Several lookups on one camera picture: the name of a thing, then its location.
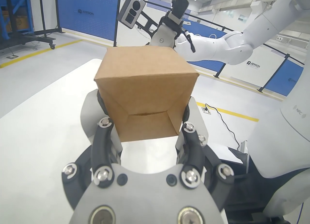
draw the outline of black metal bar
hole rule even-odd
[[[13,36],[16,36],[18,33],[17,33],[16,19],[15,19],[15,16],[13,14],[12,0],[7,0],[7,6],[8,6],[8,12],[9,12],[9,18],[11,21],[12,33],[13,33]]]
[[[171,10],[170,7],[162,6],[162,5],[160,5],[160,4],[156,4],[156,3],[153,3],[153,2],[150,2],[150,1],[145,1],[145,2],[148,3],[148,4],[154,5],[154,6],[159,6],[159,7],[166,8],[166,9],[168,9],[168,10]],[[219,25],[219,24],[217,24],[217,23],[214,23],[214,22],[205,20],[205,19],[203,19],[203,18],[194,16],[194,15],[191,15],[191,14],[188,14],[188,13],[185,13],[185,15],[188,15],[188,16],[190,16],[190,17],[196,18],[196,19],[198,19],[198,20],[205,21],[205,22],[210,23],[210,24],[213,24],[213,25],[215,25],[215,26],[219,26],[219,27],[224,28],[224,29],[229,30],[229,31],[234,31],[234,30],[229,29],[229,28],[227,28],[227,27],[225,27],[225,26]]]
[[[267,84],[270,82],[270,80],[273,79],[273,77],[276,75],[276,73],[280,70],[280,68],[283,66],[283,64],[287,61],[287,59],[288,59],[289,57],[290,57],[289,54],[287,54],[287,55],[284,57],[284,61],[283,61],[283,62],[281,63],[281,65],[277,68],[277,70],[275,71],[275,73],[271,76],[271,78],[269,78],[269,80],[267,81],[267,83],[266,83],[263,87],[257,89],[257,91],[259,91],[259,92],[262,92],[262,91],[263,91],[263,89],[267,86]]]
[[[47,35],[46,35],[46,28],[45,28],[45,20],[44,20],[44,12],[43,12],[43,2],[42,2],[42,0],[40,0],[40,8],[41,8],[41,16],[42,16],[42,25],[43,25],[44,37],[47,37]]]
[[[116,17],[117,17],[118,14],[119,14],[120,6],[121,6],[121,0],[117,0]],[[114,30],[114,42],[113,42],[113,46],[116,46],[117,27],[118,27],[118,20],[115,19],[115,30]]]
[[[218,75],[222,72],[223,68],[225,67],[226,63],[220,68],[220,70],[214,75],[214,77],[218,78]]]
[[[301,61],[299,61],[299,60],[297,60],[297,59],[295,59],[294,57],[289,57],[289,58],[291,58],[291,59],[293,59],[293,60],[295,60],[295,61],[297,61],[297,62],[299,62],[300,64],[302,64],[302,65],[305,65],[303,62],[301,62]]]
[[[61,29],[61,26],[60,26],[60,20],[59,20],[58,0],[55,0],[55,3],[56,3],[56,18],[57,18],[58,32],[62,33],[62,29]]]
[[[58,28],[56,29],[49,29],[49,30],[45,30],[46,34],[50,34],[50,33],[55,33],[55,32],[59,32]],[[43,35],[44,34],[44,30],[41,30],[41,31],[35,31],[33,33],[34,35]]]

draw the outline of brown cardboard box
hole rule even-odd
[[[4,15],[3,19],[6,21],[9,18],[8,15]],[[17,30],[26,30],[29,29],[28,18],[27,16],[17,16],[16,17]],[[11,21],[6,25],[7,33],[12,32]]]
[[[169,47],[110,47],[94,80],[125,142],[178,135],[198,76]]]

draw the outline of blue fence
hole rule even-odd
[[[287,96],[297,83],[302,71],[303,67],[286,60],[265,88]]]
[[[160,0],[151,1],[152,3],[147,4],[150,7],[162,11],[167,11],[167,9],[170,8],[170,4],[163,4]],[[115,30],[117,30],[117,27],[115,20],[118,5],[118,0],[58,0],[60,26],[97,37],[114,40],[116,46]],[[188,15],[184,16],[184,20],[190,22],[191,25],[183,25],[183,27],[195,35],[220,38],[226,34],[223,31],[190,21],[188,20]],[[224,65],[224,63],[219,61],[208,60],[190,63],[216,71],[217,75],[220,74]],[[295,86],[302,71],[303,67],[290,60],[286,60],[278,72],[276,72],[268,83],[259,91],[266,88],[287,96]]]
[[[117,0],[58,0],[62,28],[114,40]]]

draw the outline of power cable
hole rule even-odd
[[[298,220],[297,220],[296,224],[299,223],[300,216],[301,216],[301,212],[302,212],[302,209],[303,209],[303,204],[304,204],[304,203],[301,204],[301,208],[300,208],[300,212],[299,212],[299,216],[298,216]]]
[[[223,117],[222,117],[221,113],[220,113],[220,112],[217,110],[217,108],[215,108],[215,107],[212,107],[212,106],[210,106],[210,105],[208,105],[208,104],[206,104],[206,106],[209,106],[210,108],[215,109],[216,112],[220,115],[220,117],[221,117],[223,123],[225,124],[225,126],[227,127],[228,131],[231,132],[231,133],[233,134],[234,139],[235,139],[235,141],[236,141],[237,144],[238,144],[237,150],[239,150],[240,144],[239,144],[239,142],[238,142],[237,139],[236,139],[236,135],[235,135],[235,133],[234,133],[232,130],[230,130],[230,129],[228,128],[227,124],[226,124],[226,123],[224,122],[224,120],[223,120]]]

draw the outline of white tabletop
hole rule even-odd
[[[80,124],[101,60],[93,59],[0,119],[0,223],[68,224],[61,170],[90,145]],[[176,137],[123,143],[122,165],[155,173],[176,161]]]

